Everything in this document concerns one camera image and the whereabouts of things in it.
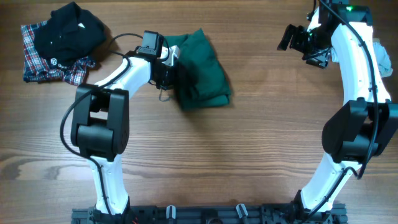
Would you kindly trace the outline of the dark green shorts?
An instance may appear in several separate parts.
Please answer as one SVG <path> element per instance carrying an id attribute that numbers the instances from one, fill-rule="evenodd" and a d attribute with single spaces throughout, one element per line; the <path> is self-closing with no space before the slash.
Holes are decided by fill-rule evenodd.
<path id="1" fill-rule="evenodd" d="M 184 111 L 228 106 L 231 88 L 215 50 L 198 29 L 191 34 L 168 35 L 167 43 L 180 49 L 175 92 Z"/>

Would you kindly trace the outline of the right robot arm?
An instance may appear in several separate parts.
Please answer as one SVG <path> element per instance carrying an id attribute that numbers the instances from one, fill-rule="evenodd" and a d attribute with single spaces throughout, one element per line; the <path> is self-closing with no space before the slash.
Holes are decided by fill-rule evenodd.
<path id="1" fill-rule="evenodd" d="M 397 131 L 397 105 L 379 73 L 370 8 L 315 1 L 307 18 L 307 27 L 287 26 L 277 48 L 295 49 L 319 68 L 336 60 L 343 104 L 323 127 L 324 153 L 314 175 L 282 211 L 290 223 L 337 219 L 336 196 L 349 178 L 362 179 L 370 160 L 382 154 Z"/>

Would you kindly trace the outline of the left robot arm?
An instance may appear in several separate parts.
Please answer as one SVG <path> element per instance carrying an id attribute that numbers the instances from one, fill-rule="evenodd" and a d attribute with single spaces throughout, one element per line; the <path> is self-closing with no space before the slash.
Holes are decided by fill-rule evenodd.
<path id="1" fill-rule="evenodd" d="M 67 110 L 71 142 L 93 172 L 96 203 L 74 209 L 72 223 L 139 223 L 124 186 L 122 153 L 129 139 L 129 100 L 149 83 L 160 90 L 174 85 L 180 50 L 164 36 L 145 31 L 142 44 L 122 56 L 122 64 L 94 85 L 82 84 Z"/>

